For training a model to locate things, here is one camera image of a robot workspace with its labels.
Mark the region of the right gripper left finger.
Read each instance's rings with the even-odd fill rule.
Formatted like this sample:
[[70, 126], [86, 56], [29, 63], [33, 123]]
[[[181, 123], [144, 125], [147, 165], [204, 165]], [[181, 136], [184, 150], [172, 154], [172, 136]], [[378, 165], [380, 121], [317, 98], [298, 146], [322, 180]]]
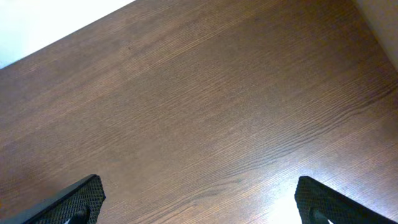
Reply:
[[100, 176], [91, 174], [2, 224], [96, 224], [106, 196]]

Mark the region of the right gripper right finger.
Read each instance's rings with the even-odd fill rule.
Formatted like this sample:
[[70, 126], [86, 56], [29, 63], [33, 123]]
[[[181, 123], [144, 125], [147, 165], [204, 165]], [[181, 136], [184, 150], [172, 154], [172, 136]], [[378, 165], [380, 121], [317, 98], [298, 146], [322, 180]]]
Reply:
[[397, 224], [309, 176], [299, 177], [294, 197], [304, 224]]

